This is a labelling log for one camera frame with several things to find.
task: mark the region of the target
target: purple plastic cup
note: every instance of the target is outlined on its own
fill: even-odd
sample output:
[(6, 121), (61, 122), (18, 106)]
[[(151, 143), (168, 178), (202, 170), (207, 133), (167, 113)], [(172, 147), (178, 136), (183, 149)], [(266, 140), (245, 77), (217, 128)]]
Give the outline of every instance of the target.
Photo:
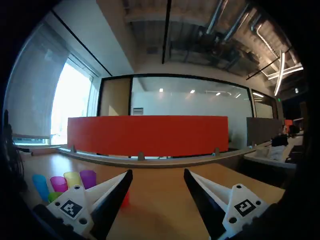
[(65, 192), (68, 190), (67, 180), (64, 177), (52, 177), (50, 182), (55, 192)]
[(93, 170), (81, 171), (80, 177), (81, 177), (84, 189), (92, 188), (97, 185), (97, 174)]

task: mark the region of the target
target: curved ledge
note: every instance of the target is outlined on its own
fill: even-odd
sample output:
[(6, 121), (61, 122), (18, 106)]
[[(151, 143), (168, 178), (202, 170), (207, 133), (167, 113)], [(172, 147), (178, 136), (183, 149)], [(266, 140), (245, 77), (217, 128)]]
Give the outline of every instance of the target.
[[(267, 146), (270, 142), (260, 144), (259, 146)], [(219, 156), (202, 156), (189, 158), (174, 158), (170, 160), (137, 160), (132, 158), (115, 158), (109, 156), (94, 155), (84, 152), (71, 152), (68, 149), (59, 148), (58, 152), (86, 162), (93, 162), (96, 164), (103, 164), (109, 166), (123, 167), (123, 168), (182, 168), (190, 166), (198, 166), (209, 163), (219, 163), (231, 169), (235, 169), (238, 161), (247, 153), (254, 152), (255, 148), (246, 148), (233, 152), (222, 153)]]

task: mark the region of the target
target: bright window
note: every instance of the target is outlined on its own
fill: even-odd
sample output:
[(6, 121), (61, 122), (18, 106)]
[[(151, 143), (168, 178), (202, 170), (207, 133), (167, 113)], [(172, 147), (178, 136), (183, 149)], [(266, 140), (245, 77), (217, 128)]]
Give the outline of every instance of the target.
[(51, 113), (51, 144), (67, 143), (68, 118), (86, 117), (91, 81), (68, 62), (54, 94)]

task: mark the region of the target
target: desk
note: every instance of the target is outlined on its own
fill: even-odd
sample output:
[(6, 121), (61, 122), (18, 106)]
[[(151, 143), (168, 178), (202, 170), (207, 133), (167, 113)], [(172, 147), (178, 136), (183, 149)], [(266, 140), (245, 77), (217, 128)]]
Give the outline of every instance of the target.
[[(41, 202), (32, 184), (33, 174), (62, 176), (67, 171), (94, 170), (97, 183), (106, 181), (126, 168), (84, 162), (61, 154), (34, 156), (24, 161), (29, 193), (23, 197), (30, 207)], [(191, 171), (231, 188), (242, 183), (267, 203), (280, 200), (284, 190), (259, 182), (219, 164), (189, 167)], [(107, 239), (203, 239), (208, 232), (183, 179), (184, 168), (133, 169), (130, 205), (121, 208)]]

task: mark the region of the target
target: orange panel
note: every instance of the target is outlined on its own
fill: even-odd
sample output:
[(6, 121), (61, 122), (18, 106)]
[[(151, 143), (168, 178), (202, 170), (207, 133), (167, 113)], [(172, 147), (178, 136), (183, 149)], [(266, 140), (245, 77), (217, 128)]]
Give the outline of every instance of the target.
[(109, 155), (187, 156), (228, 150), (225, 116), (103, 116), (68, 119), (68, 147)]
[(287, 126), (287, 133), (289, 133), (289, 126), (293, 125), (293, 121), (289, 119), (285, 119), (284, 124)]

